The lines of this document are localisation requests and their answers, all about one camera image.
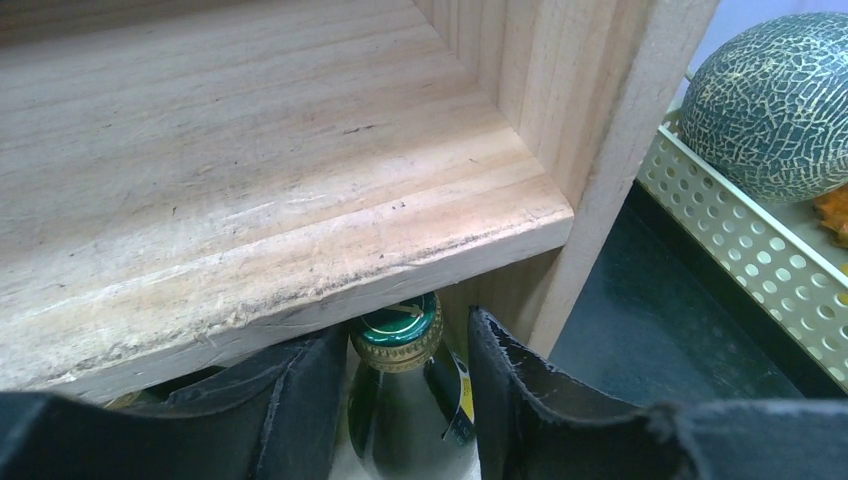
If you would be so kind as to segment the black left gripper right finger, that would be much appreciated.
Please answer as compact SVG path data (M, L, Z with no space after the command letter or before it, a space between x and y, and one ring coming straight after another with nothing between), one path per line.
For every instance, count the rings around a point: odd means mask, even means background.
M568 375L485 308L468 317L485 479L843 479L843 400L639 407Z

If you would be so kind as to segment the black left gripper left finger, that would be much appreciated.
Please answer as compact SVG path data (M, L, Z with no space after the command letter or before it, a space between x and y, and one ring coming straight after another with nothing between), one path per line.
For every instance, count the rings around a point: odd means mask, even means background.
M161 403L107 409L47 392L1 397L5 479L326 479L347 336L263 349Z

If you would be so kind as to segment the green netted toy melon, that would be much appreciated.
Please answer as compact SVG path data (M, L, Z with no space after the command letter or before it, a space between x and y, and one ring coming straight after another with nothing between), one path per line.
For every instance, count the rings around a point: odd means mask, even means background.
M785 15L725 42L692 77L679 128L758 201L806 201L845 185L846 13Z

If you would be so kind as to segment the green perrier glass bottle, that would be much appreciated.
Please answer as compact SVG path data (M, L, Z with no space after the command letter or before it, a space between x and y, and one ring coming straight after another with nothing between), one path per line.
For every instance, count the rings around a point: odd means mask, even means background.
M136 405L149 405L162 403L164 398L150 390L139 390L123 394L102 404L109 410L120 410Z

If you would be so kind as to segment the black plastic tray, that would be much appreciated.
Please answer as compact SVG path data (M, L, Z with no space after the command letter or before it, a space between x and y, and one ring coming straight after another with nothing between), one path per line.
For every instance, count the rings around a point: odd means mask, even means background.
M637 405L845 398L639 185L550 358L576 379Z

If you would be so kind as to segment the wooden shelf unit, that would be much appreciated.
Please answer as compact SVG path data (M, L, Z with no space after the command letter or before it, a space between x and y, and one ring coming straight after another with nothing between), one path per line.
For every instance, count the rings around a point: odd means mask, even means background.
M1 386L90 400L430 290L548 355L713 1L5 1Z

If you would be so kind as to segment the green plastic basket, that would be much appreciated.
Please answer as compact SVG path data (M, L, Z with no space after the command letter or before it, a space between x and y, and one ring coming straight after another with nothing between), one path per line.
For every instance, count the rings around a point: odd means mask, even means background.
M638 183L841 389L847 387L847 252L809 201L761 205L683 141L666 112Z

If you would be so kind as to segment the orange toy pineapple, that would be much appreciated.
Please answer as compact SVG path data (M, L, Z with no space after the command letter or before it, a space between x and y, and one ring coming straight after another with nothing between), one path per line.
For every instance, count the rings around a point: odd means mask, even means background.
M847 247L847 185L816 197L815 211L820 215L820 224L834 233L832 242L841 248Z

